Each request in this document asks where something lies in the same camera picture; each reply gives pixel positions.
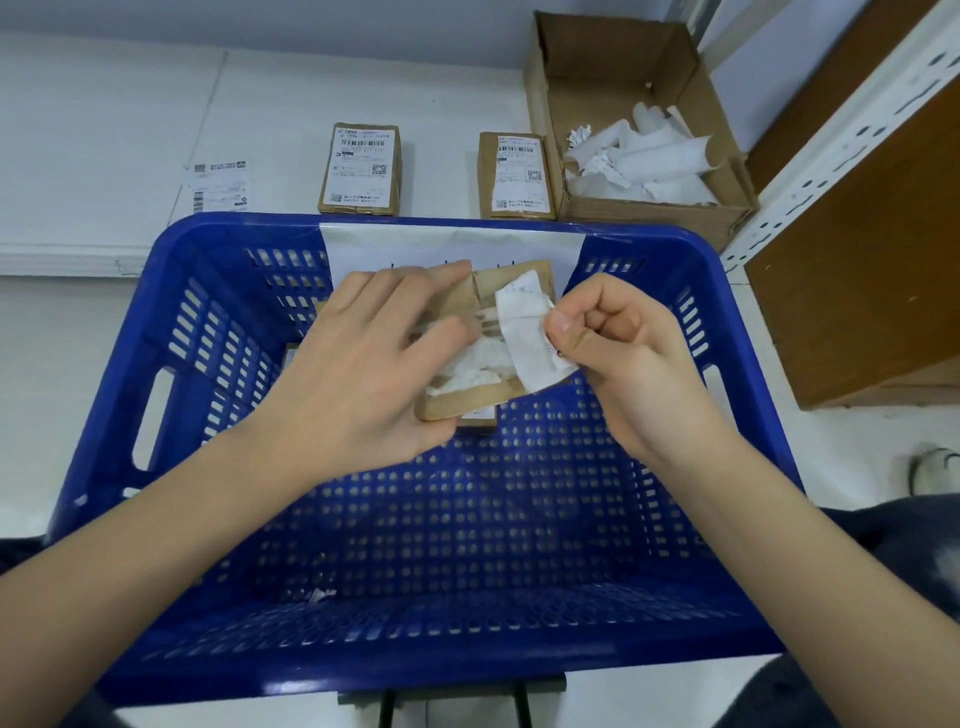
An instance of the white sneaker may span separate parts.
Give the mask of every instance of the white sneaker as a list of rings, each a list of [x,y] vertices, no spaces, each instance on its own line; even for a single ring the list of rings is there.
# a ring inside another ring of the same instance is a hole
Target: white sneaker
[[[960,493],[960,452],[929,449],[910,460],[907,477],[911,496]]]

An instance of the white floor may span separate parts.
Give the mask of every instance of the white floor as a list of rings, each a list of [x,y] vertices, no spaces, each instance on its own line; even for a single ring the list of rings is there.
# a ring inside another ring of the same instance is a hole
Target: white floor
[[[46,525],[135,283],[0,278],[0,536]],[[905,495],[905,460],[919,445],[960,449],[960,407],[801,412],[750,286],[734,294],[810,497],[859,508]],[[567,675],[567,692],[533,696],[539,728],[706,728],[766,658],[597,670]],[[372,709],[332,693],[127,710],[135,728],[373,726]],[[514,726],[506,699],[404,706],[396,725]]]

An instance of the forearm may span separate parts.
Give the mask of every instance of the forearm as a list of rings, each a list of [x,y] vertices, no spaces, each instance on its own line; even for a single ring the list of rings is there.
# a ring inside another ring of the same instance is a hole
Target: forearm
[[[660,477],[844,725],[956,724],[960,625],[735,432]]]
[[[55,723],[219,558],[294,495],[243,433],[0,578],[0,724]]]

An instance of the blue plastic basket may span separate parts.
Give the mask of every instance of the blue plastic basket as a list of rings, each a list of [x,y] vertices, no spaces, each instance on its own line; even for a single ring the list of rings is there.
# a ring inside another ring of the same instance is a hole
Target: blue plastic basket
[[[666,227],[325,220],[573,231],[575,285],[606,270],[684,322],[743,435],[800,484],[716,253]],[[209,213],[157,240],[48,541],[146,487],[243,418],[330,292],[316,215]],[[148,471],[132,448],[161,368],[175,382]],[[336,595],[311,603],[314,590]],[[119,706],[543,676],[780,649],[580,376],[499,407],[494,435],[325,483],[210,570],[101,687]]]

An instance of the left hand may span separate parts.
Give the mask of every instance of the left hand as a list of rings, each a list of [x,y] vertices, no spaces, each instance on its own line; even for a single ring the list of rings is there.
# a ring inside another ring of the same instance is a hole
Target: left hand
[[[458,418],[421,422],[413,403],[476,341],[479,325],[451,316],[413,345],[409,333],[430,299],[469,273],[468,260],[351,273],[270,394],[224,435],[242,440],[239,447],[290,483],[296,497],[330,478],[405,462],[446,442]]]

